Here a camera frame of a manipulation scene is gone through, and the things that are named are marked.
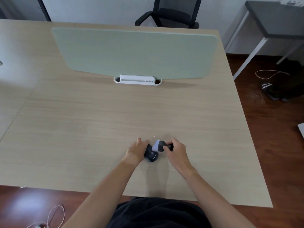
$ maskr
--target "chair backrest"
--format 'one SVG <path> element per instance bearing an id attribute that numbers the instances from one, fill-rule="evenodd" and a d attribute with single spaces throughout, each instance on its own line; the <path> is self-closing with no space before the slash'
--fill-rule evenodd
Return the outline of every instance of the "chair backrest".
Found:
<path id="1" fill-rule="evenodd" d="M 193 26 L 201 1 L 202 0 L 155 0 L 153 13 L 162 19 Z"/>

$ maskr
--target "white divider clamp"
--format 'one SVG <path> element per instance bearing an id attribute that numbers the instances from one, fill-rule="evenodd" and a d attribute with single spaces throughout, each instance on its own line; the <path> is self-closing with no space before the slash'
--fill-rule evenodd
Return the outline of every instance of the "white divider clamp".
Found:
<path id="1" fill-rule="evenodd" d="M 162 80 L 156 80 L 153 76 L 136 76 L 136 75 L 120 75 L 114 77 L 114 82 L 121 84 L 137 84 L 137 85 L 150 85 L 158 86 L 162 83 Z"/>

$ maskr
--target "gray side table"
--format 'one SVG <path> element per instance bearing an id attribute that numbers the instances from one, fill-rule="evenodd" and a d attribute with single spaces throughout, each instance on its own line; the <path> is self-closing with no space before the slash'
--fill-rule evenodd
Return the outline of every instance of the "gray side table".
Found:
<path id="1" fill-rule="evenodd" d="M 259 29 L 262 31 L 264 38 L 260 41 L 260 43 L 251 52 L 246 61 L 234 74 L 234 79 L 239 76 L 242 70 L 263 47 L 268 39 L 280 38 L 304 40 L 304 7 L 286 6 L 281 5 L 279 2 L 273 1 L 246 1 L 245 6 L 248 11 L 237 27 L 232 38 L 228 42 L 225 48 L 225 52 L 227 52 L 231 46 L 245 20 L 249 16 L 249 13 L 257 23 Z M 290 51 L 277 62 L 277 64 L 279 64 L 287 56 L 297 50 L 302 44 L 303 41 L 300 41 L 300 43 L 291 48 Z"/>

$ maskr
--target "person's left hand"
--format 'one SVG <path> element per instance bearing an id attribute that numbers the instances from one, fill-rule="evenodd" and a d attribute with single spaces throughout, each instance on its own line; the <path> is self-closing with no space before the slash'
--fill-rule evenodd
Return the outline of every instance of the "person's left hand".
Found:
<path id="1" fill-rule="evenodd" d="M 138 166 L 138 164 L 143 160 L 143 155 L 145 154 L 148 144 L 148 140 L 143 142 L 141 138 L 137 138 L 137 142 L 133 143 L 127 150 L 123 161 L 128 164 Z"/>

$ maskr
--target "light green divider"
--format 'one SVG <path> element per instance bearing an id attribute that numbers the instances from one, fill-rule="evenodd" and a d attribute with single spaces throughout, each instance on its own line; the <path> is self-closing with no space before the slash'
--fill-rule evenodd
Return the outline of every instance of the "light green divider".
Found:
<path id="1" fill-rule="evenodd" d="M 58 28 L 52 34 L 71 69 L 108 76 L 157 79 L 210 73 L 215 35 Z"/>

